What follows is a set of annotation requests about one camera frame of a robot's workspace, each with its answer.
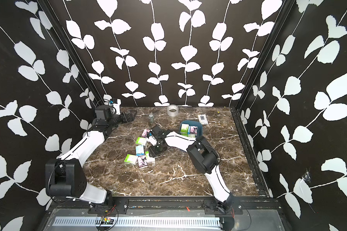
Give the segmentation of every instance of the vented metal panel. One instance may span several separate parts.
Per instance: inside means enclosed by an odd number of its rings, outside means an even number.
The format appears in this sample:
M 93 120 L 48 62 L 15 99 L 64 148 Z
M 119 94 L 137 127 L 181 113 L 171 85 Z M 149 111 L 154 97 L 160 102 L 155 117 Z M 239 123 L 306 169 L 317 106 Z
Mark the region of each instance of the vented metal panel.
M 101 217 L 56 217 L 52 226 L 99 226 Z M 169 227 L 169 228 L 219 228 L 218 217 L 120 217 L 115 226 Z

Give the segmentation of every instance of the duct tape roll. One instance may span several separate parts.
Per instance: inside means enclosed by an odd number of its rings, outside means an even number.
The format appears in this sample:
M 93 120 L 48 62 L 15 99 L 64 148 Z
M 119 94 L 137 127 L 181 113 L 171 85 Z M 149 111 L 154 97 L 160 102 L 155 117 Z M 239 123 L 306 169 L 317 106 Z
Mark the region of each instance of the duct tape roll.
M 175 104 L 170 104 L 167 106 L 167 114 L 171 117 L 175 117 L 179 114 L 179 107 Z

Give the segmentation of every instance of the wallpaper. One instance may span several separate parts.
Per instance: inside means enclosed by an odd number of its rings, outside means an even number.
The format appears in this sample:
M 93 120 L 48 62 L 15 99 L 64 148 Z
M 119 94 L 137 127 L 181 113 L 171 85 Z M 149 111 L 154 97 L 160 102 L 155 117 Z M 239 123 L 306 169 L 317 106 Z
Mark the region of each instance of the wallpaper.
M 229 106 L 282 0 L 49 1 L 104 99 Z
M 294 230 L 347 230 L 347 0 L 297 0 L 241 118 Z
M 37 2 L 0 1 L 0 230 L 34 230 L 45 163 L 90 126 L 94 95 Z

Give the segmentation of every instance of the black wall with white leaf pattern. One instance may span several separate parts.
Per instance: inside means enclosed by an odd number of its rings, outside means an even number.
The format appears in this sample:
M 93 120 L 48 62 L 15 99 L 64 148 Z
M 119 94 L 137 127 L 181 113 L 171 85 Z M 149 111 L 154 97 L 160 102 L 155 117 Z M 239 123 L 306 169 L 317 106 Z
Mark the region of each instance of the black wall with white leaf pattern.
M 292 7 L 240 111 L 293 230 L 344 231 L 347 0 L 307 4 Z

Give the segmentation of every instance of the brown marble surface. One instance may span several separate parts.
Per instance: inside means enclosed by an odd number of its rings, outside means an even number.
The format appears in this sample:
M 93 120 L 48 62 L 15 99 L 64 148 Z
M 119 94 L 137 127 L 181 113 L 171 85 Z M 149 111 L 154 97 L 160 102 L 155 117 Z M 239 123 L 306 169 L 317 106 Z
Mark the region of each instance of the brown marble surface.
M 206 114 L 208 125 L 203 127 L 203 136 L 221 154 L 220 171 L 227 187 L 236 196 L 257 195 L 229 108 L 180 108 L 176 117 L 169 117 L 166 107 L 122 107 L 121 111 L 128 109 L 138 111 L 134 122 L 114 130 L 83 166 L 92 185 L 109 189 L 115 196 L 213 195 L 207 178 L 194 168 L 188 154 L 180 149 L 170 148 L 155 158 L 155 164 L 144 169 L 124 163 L 128 153 L 135 154 L 137 137 L 149 128 L 149 113 L 154 114 L 155 124 L 173 131 L 179 130 L 182 121 L 198 121 L 199 114 Z

